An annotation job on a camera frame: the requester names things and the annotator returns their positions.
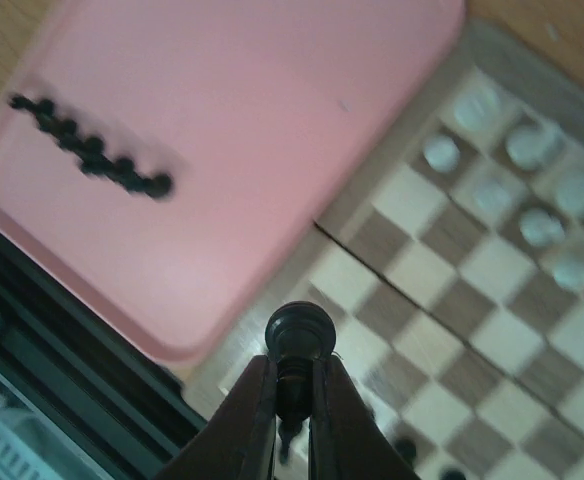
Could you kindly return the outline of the black knight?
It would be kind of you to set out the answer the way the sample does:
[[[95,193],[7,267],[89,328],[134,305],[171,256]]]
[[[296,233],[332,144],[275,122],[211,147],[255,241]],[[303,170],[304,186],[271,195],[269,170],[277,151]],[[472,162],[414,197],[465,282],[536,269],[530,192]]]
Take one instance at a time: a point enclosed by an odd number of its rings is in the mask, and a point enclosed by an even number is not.
[[[41,98],[33,103],[32,114],[37,128],[47,134],[57,136],[60,130],[60,120],[56,116],[56,104],[49,98]]]

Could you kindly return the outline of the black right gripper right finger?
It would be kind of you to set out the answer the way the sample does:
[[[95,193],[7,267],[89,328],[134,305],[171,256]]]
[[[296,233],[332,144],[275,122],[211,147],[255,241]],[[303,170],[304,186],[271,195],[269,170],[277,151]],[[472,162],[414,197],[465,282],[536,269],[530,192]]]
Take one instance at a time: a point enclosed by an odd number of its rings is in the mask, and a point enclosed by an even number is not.
[[[341,360],[313,364],[308,477],[415,479],[413,468],[381,433]]]

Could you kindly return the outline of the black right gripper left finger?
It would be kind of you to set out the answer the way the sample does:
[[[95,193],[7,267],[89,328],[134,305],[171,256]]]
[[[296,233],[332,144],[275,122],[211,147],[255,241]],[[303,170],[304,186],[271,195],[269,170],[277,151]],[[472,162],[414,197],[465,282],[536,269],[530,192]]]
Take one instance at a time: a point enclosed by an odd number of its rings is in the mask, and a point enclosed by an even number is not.
[[[251,359],[206,426],[159,480],[271,479],[276,439],[276,364]]]

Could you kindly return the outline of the black bishop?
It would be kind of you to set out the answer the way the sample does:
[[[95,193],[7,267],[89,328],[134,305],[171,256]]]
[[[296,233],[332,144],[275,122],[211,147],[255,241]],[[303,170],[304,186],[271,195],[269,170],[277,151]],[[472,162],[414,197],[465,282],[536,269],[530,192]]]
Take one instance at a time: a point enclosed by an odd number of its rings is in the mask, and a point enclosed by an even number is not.
[[[61,150],[72,153],[93,152],[99,146],[98,138],[83,138],[79,133],[77,122],[69,118],[60,121],[55,138]]]
[[[292,441],[312,414],[313,364],[332,354],[336,330],[322,307],[309,301],[293,301],[272,314],[265,341],[268,357],[277,366],[279,461],[286,464]]]

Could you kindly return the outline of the black king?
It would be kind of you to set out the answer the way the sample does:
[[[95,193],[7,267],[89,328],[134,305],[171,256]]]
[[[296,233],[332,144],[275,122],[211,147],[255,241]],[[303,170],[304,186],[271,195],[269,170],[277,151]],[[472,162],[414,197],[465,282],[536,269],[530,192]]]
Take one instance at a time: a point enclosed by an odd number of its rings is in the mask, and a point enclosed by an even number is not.
[[[130,171],[120,178],[119,183],[128,193],[145,195],[154,200],[169,197],[173,190],[172,176],[164,172],[144,176]]]

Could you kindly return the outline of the black queen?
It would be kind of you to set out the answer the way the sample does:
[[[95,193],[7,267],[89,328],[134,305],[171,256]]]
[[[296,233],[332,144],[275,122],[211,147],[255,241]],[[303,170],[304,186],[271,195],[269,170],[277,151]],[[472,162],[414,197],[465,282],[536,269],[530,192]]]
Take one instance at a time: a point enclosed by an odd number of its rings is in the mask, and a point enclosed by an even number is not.
[[[79,168],[85,175],[105,176],[119,181],[134,172],[134,162],[128,157],[110,160],[105,155],[105,142],[96,136],[88,137],[76,150]]]

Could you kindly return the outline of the black pawn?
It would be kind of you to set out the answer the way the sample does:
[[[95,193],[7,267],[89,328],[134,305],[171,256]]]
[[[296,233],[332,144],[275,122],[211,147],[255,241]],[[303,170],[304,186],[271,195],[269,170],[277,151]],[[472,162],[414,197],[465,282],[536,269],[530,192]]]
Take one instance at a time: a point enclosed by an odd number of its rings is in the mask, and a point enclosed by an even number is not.
[[[440,480],[466,480],[464,472],[455,467],[444,469],[439,475]]]
[[[417,458],[415,442],[410,438],[400,437],[393,442],[393,447],[402,460],[410,467],[413,467]]]

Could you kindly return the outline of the black rook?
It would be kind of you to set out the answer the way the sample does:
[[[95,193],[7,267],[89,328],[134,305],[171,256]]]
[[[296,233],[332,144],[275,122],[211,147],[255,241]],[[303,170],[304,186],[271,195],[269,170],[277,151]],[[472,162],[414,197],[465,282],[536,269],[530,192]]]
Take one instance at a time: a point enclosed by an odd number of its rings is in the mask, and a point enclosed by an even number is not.
[[[14,94],[10,97],[9,106],[17,111],[31,112],[36,108],[36,104],[26,96]]]

